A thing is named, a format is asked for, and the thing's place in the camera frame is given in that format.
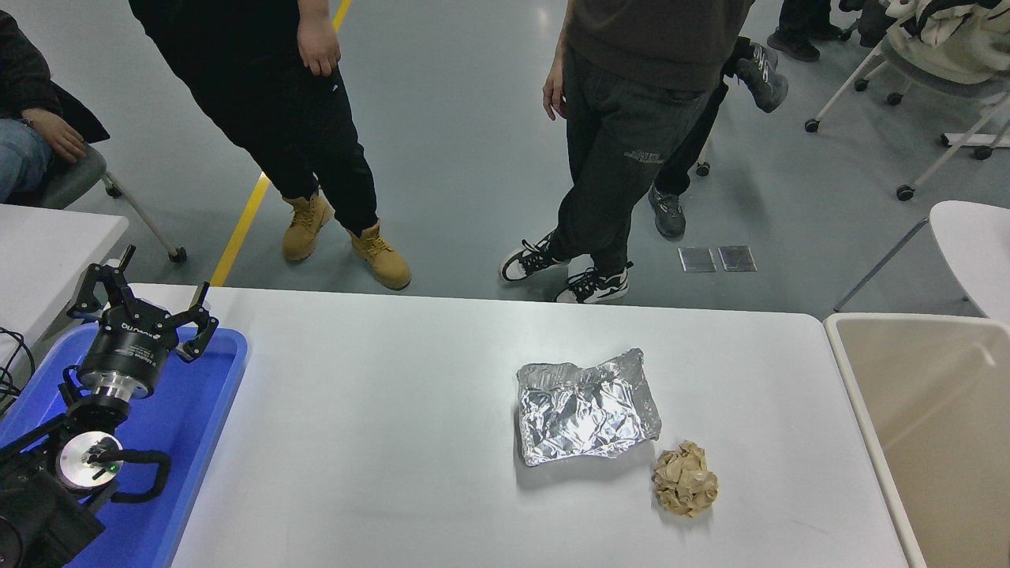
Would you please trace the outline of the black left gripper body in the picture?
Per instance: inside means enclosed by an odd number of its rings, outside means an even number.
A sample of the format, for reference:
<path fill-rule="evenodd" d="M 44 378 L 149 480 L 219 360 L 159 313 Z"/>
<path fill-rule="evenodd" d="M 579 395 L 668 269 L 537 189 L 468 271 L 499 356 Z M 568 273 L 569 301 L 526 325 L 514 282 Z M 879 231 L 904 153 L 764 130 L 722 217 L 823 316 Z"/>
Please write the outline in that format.
<path fill-rule="evenodd" d="M 178 334 L 167 326 L 170 314 L 159 307 L 110 307 L 98 321 L 98 332 L 79 364 L 78 381 L 93 391 L 100 378 L 116 374 L 154 391 Z"/>

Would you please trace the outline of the person's hand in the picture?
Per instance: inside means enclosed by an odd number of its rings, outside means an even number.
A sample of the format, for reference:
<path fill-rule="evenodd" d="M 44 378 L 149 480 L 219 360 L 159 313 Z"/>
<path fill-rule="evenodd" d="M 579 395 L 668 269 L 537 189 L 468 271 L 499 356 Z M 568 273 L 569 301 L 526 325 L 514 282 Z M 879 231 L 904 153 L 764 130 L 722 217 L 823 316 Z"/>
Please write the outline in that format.
<path fill-rule="evenodd" d="M 24 109 L 21 116 L 64 161 L 75 164 L 86 157 L 87 144 L 61 116 L 41 108 Z"/>

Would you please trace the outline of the person's left hand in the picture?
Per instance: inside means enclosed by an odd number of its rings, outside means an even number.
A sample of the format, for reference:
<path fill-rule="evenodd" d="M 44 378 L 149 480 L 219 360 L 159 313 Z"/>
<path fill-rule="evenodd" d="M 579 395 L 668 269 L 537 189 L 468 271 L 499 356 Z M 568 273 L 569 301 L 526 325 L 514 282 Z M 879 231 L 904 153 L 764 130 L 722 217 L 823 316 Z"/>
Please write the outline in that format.
<path fill-rule="evenodd" d="M 342 52 L 328 6 L 300 4 L 298 50 L 306 68 L 317 77 L 329 77 L 338 68 Z"/>

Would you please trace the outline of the person's right hand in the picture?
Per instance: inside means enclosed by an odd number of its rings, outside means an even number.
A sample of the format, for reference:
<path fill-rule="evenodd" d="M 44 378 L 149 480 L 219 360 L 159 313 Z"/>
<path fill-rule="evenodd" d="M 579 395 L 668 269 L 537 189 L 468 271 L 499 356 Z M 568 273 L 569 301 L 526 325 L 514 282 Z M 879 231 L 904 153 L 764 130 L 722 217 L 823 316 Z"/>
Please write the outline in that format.
<path fill-rule="evenodd" d="M 542 86 L 542 107 L 549 120 L 567 119 L 565 69 L 562 55 L 556 55 Z"/>

